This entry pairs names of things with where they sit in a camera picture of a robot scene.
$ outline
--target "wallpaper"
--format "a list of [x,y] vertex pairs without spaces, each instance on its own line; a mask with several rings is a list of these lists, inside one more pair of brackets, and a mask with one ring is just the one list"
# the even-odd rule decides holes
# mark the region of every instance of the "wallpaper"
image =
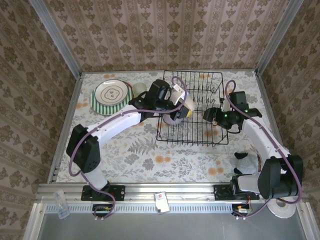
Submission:
[[304,162],[303,189],[320,223],[320,1],[305,0],[262,78],[284,144]]
[[20,239],[75,79],[28,1],[0,1],[0,239]]
[[254,69],[289,0],[45,0],[83,72]]

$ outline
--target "dish rack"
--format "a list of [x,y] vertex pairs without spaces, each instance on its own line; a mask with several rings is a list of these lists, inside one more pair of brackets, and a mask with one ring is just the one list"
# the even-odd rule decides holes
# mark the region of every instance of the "dish rack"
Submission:
[[171,83],[174,76],[180,77],[185,82],[194,101],[194,110],[191,116],[183,118],[177,125],[169,125],[160,117],[156,140],[213,147],[227,145],[228,132],[203,119],[205,110],[212,107],[220,108],[225,98],[222,72],[165,70],[163,73],[163,79],[168,83]]

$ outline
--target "floral tablecloth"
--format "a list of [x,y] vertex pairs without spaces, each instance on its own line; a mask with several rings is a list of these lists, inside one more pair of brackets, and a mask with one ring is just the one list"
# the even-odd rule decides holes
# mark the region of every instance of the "floral tablecloth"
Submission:
[[[251,108],[262,113],[270,127],[263,99],[253,71],[223,71],[223,82],[235,80],[236,91],[245,91]],[[118,79],[131,85],[144,82],[147,88],[163,71],[93,73],[84,76],[81,93],[74,112],[69,137],[74,126],[89,126],[106,118],[90,107],[90,94],[103,81]],[[235,152],[252,149],[254,146],[243,133],[229,134],[228,145],[202,146],[156,141],[157,118],[149,118],[127,128],[100,146],[101,169],[112,183],[155,183],[155,182],[228,182],[236,167]],[[68,172],[70,158],[64,153],[57,182],[84,182],[79,175],[71,177]]]

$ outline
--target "gray floor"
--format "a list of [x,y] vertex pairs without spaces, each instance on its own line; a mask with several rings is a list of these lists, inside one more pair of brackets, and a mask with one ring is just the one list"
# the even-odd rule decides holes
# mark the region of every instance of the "gray floor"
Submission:
[[114,214],[101,221],[91,214],[59,220],[46,214],[40,240],[304,240],[299,215],[275,217],[268,209],[246,220],[231,214]]

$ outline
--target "purple cable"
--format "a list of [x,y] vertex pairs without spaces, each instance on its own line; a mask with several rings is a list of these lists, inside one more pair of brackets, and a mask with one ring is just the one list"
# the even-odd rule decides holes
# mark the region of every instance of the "purple cable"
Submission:
[[114,198],[110,193],[108,193],[108,192],[106,192],[106,191],[101,191],[101,190],[95,188],[93,185],[91,185],[91,184],[89,183],[88,179],[86,178],[86,176],[84,175],[84,173],[81,172],[81,170],[79,170],[77,173],[73,173],[73,172],[72,172],[72,163],[74,162],[74,159],[75,159],[75,156],[76,156],[76,154],[77,154],[77,151],[79,150],[81,144],[86,140],[86,138],[87,138],[89,135],[91,135],[92,133],[94,133],[94,132],[97,131],[98,129],[102,128],[102,127],[105,126],[106,124],[110,123],[111,121],[116,120],[117,118],[122,117],[122,116],[124,116],[124,115],[126,115],[126,114],[131,114],[131,113],[136,113],[136,112],[138,112],[138,113],[153,113],[153,114],[170,114],[170,113],[173,113],[173,112],[179,110],[179,109],[185,104],[186,99],[187,99],[187,94],[188,94],[188,92],[187,92],[187,85],[186,85],[185,82],[184,82],[180,77],[178,77],[178,76],[173,76],[172,79],[171,79],[171,81],[174,82],[174,79],[178,79],[178,80],[181,82],[181,84],[183,85],[183,88],[184,88],[184,99],[182,100],[182,103],[181,103],[179,106],[175,107],[174,109],[166,110],[166,111],[157,111],[157,110],[148,110],[148,109],[133,109],[133,110],[128,110],[128,111],[119,113],[118,115],[115,115],[115,116],[112,116],[112,117],[108,118],[108,119],[105,120],[103,123],[101,123],[99,126],[95,127],[95,128],[92,129],[91,131],[89,131],[86,135],[84,135],[84,136],[80,139],[80,141],[79,141],[79,142],[77,143],[77,145],[75,146],[75,148],[74,148],[74,150],[73,150],[73,153],[72,153],[72,155],[71,155],[71,158],[70,158],[69,166],[68,166],[68,170],[69,170],[70,176],[76,177],[76,176],[78,176],[78,175],[81,173],[82,177],[85,179],[85,181],[89,184],[89,186],[90,186],[93,190],[97,191],[98,193],[102,193],[102,194],[108,195],[109,197],[112,198],[112,201],[113,201],[112,208],[111,208],[110,212],[109,212],[106,216],[102,217],[103,219],[107,218],[107,217],[111,214],[111,212],[112,212],[113,209],[115,208],[116,200],[115,200],[115,198]]
[[[285,154],[279,149],[278,144],[273,140],[273,138],[270,136],[270,134],[268,133],[268,131],[265,129],[264,126],[261,125],[260,122],[258,122],[257,120],[255,120],[254,118],[252,118],[251,116],[249,116],[248,114],[244,113],[243,111],[241,111],[239,108],[237,108],[230,100],[229,95],[228,95],[228,86],[230,83],[233,83],[233,90],[232,92],[236,89],[236,82],[234,80],[230,80],[226,83],[225,88],[224,88],[224,92],[225,92],[225,97],[228,100],[228,102],[230,103],[231,107],[233,107],[233,109],[235,109],[237,112],[239,112],[240,114],[242,114],[243,116],[245,116],[246,118],[250,119],[251,121],[253,121],[255,124],[257,124],[262,131],[265,133],[265,135],[267,136],[267,138],[271,141],[272,145],[274,146],[274,148],[279,152],[279,154],[281,155],[281,157],[283,158],[283,160],[285,161],[285,163],[287,164],[289,170],[291,171],[293,178],[298,186],[298,198],[295,201],[286,201],[283,199],[278,198],[278,200],[286,203],[286,204],[296,204],[301,200],[302,197],[302,188],[301,188],[301,183],[299,181],[299,178],[295,172],[295,170],[292,168],[291,164],[289,163],[287,157],[285,156]],[[257,210],[256,212],[249,214],[247,216],[245,216],[246,218],[252,217],[254,215],[256,215],[257,213],[259,213],[266,205],[267,203],[270,201],[270,199],[268,201],[266,201],[263,206],[261,208],[259,208],[259,210]]]

